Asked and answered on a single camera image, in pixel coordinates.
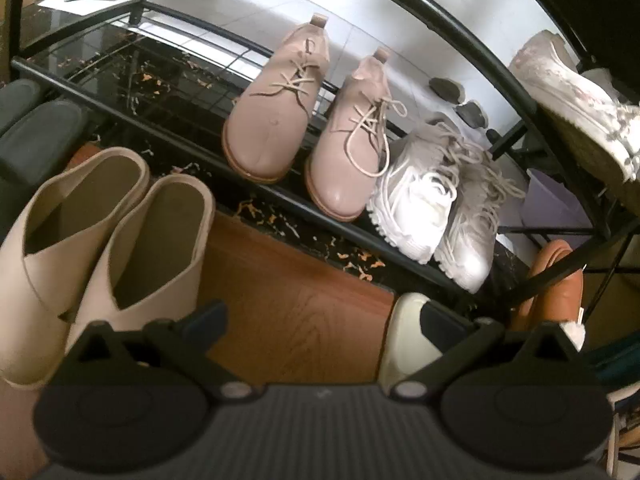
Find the pink lace-up shoe right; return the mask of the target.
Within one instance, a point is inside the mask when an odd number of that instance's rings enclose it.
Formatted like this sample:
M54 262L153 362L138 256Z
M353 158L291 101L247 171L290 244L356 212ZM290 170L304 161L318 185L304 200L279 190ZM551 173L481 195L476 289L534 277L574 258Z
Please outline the pink lace-up shoe right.
M392 97L385 73L390 52L379 48L348 75L305 165L311 199L327 216L352 222L366 208L375 183L390 166L386 116L408 115Z

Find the dark grey slide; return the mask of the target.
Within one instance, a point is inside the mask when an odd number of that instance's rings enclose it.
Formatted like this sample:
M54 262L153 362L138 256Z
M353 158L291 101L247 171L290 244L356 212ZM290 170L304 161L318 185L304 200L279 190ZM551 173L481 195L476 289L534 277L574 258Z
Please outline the dark grey slide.
M30 79L17 79L0 90L0 136L41 101L43 88Z
M1 239L43 182L77 150L86 110L69 100L43 103L1 137Z

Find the pink lace-up shoe left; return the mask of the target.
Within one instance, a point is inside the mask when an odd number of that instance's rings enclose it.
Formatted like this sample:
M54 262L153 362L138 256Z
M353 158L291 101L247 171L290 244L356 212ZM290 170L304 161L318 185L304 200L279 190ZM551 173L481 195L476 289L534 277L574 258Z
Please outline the pink lace-up shoe left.
M243 178L273 184L293 165L330 65L327 21L293 29L233 105L222 148Z

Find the beige cross-strap mule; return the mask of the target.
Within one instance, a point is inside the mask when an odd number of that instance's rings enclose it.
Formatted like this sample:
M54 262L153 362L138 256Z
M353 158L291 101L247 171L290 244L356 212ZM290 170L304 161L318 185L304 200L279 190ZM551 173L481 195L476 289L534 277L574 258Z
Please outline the beige cross-strap mule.
M64 354L75 310L117 223L145 196L146 161L108 148L47 180L1 245L1 377L43 384Z
M215 217L209 187L187 174L158 179L116 226L82 296L66 342L92 322L116 332L178 321L198 304L204 254Z

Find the white chunky sneaker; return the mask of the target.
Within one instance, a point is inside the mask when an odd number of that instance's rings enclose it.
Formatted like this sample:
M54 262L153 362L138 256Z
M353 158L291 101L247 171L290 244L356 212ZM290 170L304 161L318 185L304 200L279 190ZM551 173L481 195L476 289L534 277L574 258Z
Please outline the white chunky sneaker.
M387 244L427 264L444 236L460 178L460 133L425 124L390 146L390 166L367 204Z
M500 210L509 198L524 197L486 152L478 162L467 162L446 232L434 252L440 270L470 294L478 292L494 260Z

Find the black metal shoe rack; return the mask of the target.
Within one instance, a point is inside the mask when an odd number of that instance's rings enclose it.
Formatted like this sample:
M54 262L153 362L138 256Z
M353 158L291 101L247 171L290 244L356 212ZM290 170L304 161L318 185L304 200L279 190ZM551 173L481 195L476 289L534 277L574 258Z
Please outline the black metal shoe rack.
M398 4L417 18L425 27L446 41L450 47L453 47L469 61L521 117L523 122L521 127L512 129L491 144L489 153L492 158L499 159L511 153L513 145L524 133L533 134L570 190L576 194L593 223L592 228L582 230L582 235L588 238L582 246L578 247L570 256L555 263L550 269L504 292L498 300L499 304L515 307L526 299L538 295L545 288L562 280L567 275L580 270L592 259L604 254L614 245L628 245L632 238L638 235L638 218L623 207L616 206L614 203L602 202L600 198L597 198L593 192L593 177L590 177L576 164L573 154L562 141L550 118L539 107L536 107L534 100L526 94L525 89L509 73L503 62L500 62L469 29L434 0L390 1ZM198 26L206 32L212 32L242 44L263 56L271 55L271 50L217 25L149 0L130 0L116 4L116 6L110 6L88 14L73 23L52 29L29 44L21 44L22 3L23 0L6 0L6 38L3 40L3 45L9 55L6 65L13 77L17 77L19 74L34 76L45 84L50 84L56 91L67 94L82 104L111 116L118 122L142 131L149 138L172 146L181 154L188 154L192 158L214 167L220 174L225 174L228 177L234 175L230 166L217 154L166 129L140 122L134 116L100 101L84 88L79 87L78 84L73 84L69 80L55 76L35 65L32 62L32 57L61 41L82 36L89 28L105 25L113 18L127 15L131 23L138 24L146 11L158 12L175 18L181 23Z

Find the white chunky sneaker right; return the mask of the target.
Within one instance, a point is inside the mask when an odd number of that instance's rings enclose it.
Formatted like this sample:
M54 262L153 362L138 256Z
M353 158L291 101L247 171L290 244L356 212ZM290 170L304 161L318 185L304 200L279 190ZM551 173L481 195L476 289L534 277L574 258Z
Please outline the white chunky sneaker right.
M478 162L467 162L446 232L434 252L440 270L470 294L478 292L494 260L500 210L509 198L524 197L486 152Z

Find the pink lace-up shoe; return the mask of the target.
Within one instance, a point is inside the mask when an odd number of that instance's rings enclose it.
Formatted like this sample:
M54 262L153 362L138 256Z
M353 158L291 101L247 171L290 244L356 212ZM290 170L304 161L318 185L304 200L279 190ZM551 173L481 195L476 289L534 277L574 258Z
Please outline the pink lace-up shoe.
M379 48L348 75L305 165L311 199L327 216L352 222L366 208L375 183L390 166L386 116L408 115L392 97L385 73L390 52Z
M293 29L233 105L222 148L243 178L273 184L293 165L330 65L327 21Z

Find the embroidered pearl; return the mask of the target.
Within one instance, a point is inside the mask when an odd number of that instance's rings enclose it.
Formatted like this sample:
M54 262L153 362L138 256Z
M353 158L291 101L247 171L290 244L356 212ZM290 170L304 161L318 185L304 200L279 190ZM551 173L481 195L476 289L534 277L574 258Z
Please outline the embroidered pearl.
M561 36L542 30L509 65L510 72L550 114L576 162L608 183L639 177L639 107L612 98L578 74Z

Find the pale green slide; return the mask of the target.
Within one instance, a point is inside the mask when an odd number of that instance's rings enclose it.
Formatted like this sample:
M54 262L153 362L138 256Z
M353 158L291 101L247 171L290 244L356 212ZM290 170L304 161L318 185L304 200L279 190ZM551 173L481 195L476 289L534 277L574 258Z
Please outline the pale green slide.
M407 292L394 304L378 369L378 384L386 394L393 385L442 356L442 352L422 334L421 311L429 301L420 292Z

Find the brown fur-lined slipper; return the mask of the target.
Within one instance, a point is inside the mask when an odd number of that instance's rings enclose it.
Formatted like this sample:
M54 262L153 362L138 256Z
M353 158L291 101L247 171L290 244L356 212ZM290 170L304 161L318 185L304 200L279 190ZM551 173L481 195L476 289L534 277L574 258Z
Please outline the brown fur-lined slipper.
M572 252L573 249L565 240L552 240L541 249L528 276L534 278ZM586 340L586 326L582 322L583 292L584 272L577 270L522 302L514 311L510 330L529 332L542 322L553 322L564 330L577 351L582 350Z

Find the white chunky sneaker left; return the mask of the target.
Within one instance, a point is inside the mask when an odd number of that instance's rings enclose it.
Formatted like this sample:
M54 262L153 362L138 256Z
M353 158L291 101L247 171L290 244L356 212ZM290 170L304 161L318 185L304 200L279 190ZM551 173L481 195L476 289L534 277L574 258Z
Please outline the white chunky sneaker left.
M387 244L427 264L444 236L460 178L460 133L425 124L390 146L390 166L367 204Z

